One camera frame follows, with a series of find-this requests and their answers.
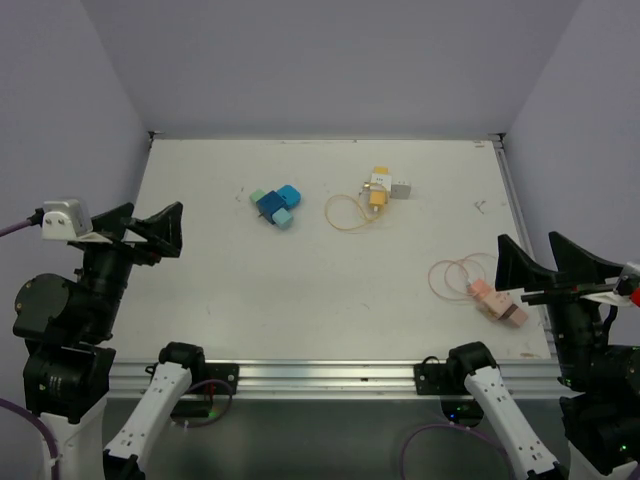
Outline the pink cube socket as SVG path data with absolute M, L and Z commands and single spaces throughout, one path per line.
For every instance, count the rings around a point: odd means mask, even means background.
M 478 309 L 491 320 L 499 320 L 507 315 L 513 300 L 506 292 L 490 291 L 478 303 Z

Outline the salmon pink USB charger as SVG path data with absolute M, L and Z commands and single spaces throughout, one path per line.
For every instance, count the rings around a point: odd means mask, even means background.
M 484 299 L 494 291 L 493 287 L 483 279 L 467 284 L 467 293 L 476 300 Z

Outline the mint green USB charger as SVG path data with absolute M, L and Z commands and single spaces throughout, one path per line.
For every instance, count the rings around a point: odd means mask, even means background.
M 249 199 L 253 204 L 257 204 L 265 195 L 263 190 L 257 189 L 249 195 Z

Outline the dark blue cube socket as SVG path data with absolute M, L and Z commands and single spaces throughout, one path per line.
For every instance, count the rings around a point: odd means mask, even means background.
M 269 223 L 274 224 L 274 214 L 279 210 L 284 209 L 286 207 L 286 202 L 277 192 L 270 191 L 256 202 L 256 207 L 262 217 L 264 217 Z

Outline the light cyan USB charger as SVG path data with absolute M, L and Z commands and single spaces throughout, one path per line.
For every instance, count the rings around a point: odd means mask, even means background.
M 293 215 L 285 208 L 280 208 L 271 216 L 272 223 L 281 230 L 288 229 L 293 222 Z

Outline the bright blue plug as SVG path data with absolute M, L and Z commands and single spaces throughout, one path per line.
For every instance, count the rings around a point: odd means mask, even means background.
M 287 210 L 295 208 L 301 202 L 300 192 L 292 185 L 283 185 L 276 191 L 276 193 L 285 202 L 285 208 Z

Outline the pink charger brown band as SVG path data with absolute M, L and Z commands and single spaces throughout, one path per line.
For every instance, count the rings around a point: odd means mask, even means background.
M 500 320 L 511 327 L 520 328 L 527 322 L 528 314 L 518 305 L 513 304 L 505 310 Z

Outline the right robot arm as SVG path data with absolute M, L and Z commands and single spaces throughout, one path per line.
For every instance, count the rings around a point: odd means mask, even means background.
M 450 351 L 445 379 L 468 392 L 497 434 L 518 479 L 636 479 L 639 476 L 639 349 L 613 345 L 618 310 L 639 304 L 639 264 L 604 260 L 558 232 L 557 265 L 537 264 L 508 235 L 498 238 L 495 287 L 523 290 L 546 307 L 560 370 L 572 396 L 559 400 L 570 464 L 561 465 L 513 400 L 481 342 Z

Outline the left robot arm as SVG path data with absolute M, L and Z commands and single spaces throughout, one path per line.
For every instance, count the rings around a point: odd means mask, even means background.
M 208 379 L 202 348 L 171 342 L 123 427 L 104 442 L 103 418 L 116 352 L 108 346 L 136 266 L 176 258 L 182 250 L 183 206 L 175 202 L 137 219 L 126 203 L 90 215 L 82 201 L 48 201 L 24 221 L 50 241 L 82 254 L 73 279 L 40 274 L 14 301 L 15 336 L 26 345 L 25 403 L 19 414 L 44 441 L 48 479 L 142 479 L 148 456 L 179 399 Z

